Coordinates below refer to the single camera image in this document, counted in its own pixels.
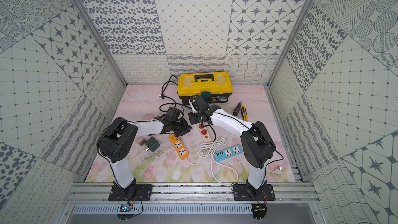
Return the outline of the cream power strip red sockets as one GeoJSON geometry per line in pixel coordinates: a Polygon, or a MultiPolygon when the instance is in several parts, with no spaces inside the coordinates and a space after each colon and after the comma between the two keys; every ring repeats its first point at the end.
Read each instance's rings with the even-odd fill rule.
{"type": "Polygon", "coordinates": [[[200,132],[200,137],[202,138],[204,143],[210,143],[214,141],[214,138],[211,136],[211,130],[208,125],[204,123],[198,123],[197,128],[200,132]]]}

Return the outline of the dark green dragon cube adapter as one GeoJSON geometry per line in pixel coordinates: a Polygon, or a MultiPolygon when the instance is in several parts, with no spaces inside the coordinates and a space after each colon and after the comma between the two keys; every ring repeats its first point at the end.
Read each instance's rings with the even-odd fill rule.
{"type": "Polygon", "coordinates": [[[160,143],[153,136],[146,141],[145,145],[147,146],[146,151],[150,150],[151,152],[154,152],[160,147],[160,143]]]}

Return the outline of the orange USB power strip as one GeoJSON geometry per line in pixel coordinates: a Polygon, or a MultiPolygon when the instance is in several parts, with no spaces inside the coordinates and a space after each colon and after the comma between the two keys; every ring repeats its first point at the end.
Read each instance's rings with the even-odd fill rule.
{"type": "Polygon", "coordinates": [[[181,160],[184,160],[188,157],[189,153],[187,151],[187,149],[185,148],[184,144],[182,143],[181,139],[179,137],[177,137],[175,134],[172,134],[170,136],[170,140],[174,146],[174,148],[176,149],[179,157],[181,160]]]}

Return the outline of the pink beige plug adapter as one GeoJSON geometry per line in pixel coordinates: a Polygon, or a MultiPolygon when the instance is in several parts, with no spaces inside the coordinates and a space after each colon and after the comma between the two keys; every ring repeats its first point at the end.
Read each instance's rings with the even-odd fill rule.
{"type": "Polygon", "coordinates": [[[147,140],[146,140],[145,138],[140,137],[138,144],[139,144],[140,146],[143,146],[144,144],[146,144],[146,142],[147,142],[147,140]]]}

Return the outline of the teal USB power strip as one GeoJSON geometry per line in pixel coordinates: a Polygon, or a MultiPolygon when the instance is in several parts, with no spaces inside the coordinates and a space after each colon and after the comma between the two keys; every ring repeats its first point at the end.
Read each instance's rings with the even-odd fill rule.
{"type": "Polygon", "coordinates": [[[243,153],[243,149],[240,145],[235,145],[229,148],[226,148],[221,151],[217,151],[214,154],[214,159],[216,162],[222,162],[224,160],[227,160],[229,158],[235,157],[237,155],[240,155],[243,153]]]}

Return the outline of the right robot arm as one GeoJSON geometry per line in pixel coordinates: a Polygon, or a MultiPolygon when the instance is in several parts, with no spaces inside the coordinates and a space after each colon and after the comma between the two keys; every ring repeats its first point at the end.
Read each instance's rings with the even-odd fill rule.
{"type": "Polygon", "coordinates": [[[241,139],[243,153],[251,165],[247,184],[254,190],[263,188],[266,185],[266,164],[276,151],[265,125],[260,121],[250,123],[240,120],[221,107],[210,105],[200,95],[191,97],[189,104],[192,108],[189,113],[191,124],[207,122],[241,139]]]}

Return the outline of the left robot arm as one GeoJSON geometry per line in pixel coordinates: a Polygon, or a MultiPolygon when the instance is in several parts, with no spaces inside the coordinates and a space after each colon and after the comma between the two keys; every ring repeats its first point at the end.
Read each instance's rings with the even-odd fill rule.
{"type": "Polygon", "coordinates": [[[151,120],[128,121],[118,117],[101,134],[96,149],[108,161],[115,186],[127,190],[136,184],[126,158],[136,138],[157,134],[183,136],[191,129],[182,111],[175,107],[151,120]]]}

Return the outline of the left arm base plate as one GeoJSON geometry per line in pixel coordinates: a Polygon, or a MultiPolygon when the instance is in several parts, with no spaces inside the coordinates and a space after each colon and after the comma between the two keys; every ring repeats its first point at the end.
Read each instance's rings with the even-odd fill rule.
{"type": "Polygon", "coordinates": [[[133,180],[126,188],[122,188],[116,182],[113,182],[108,200],[110,202],[133,201],[134,199],[143,202],[150,201],[152,190],[152,184],[137,184],[136,180],[133,180]]]}

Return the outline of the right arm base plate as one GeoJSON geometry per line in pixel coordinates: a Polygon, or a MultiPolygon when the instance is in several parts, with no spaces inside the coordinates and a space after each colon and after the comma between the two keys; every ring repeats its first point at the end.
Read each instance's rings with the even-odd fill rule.
{"type": "Polygon", "coordinates": [[[264,184],[259,189],[254,189],[249,184],[232,183],[231,190],[235,201],[275,201],[275,193],[271,184],[264,184]]]}

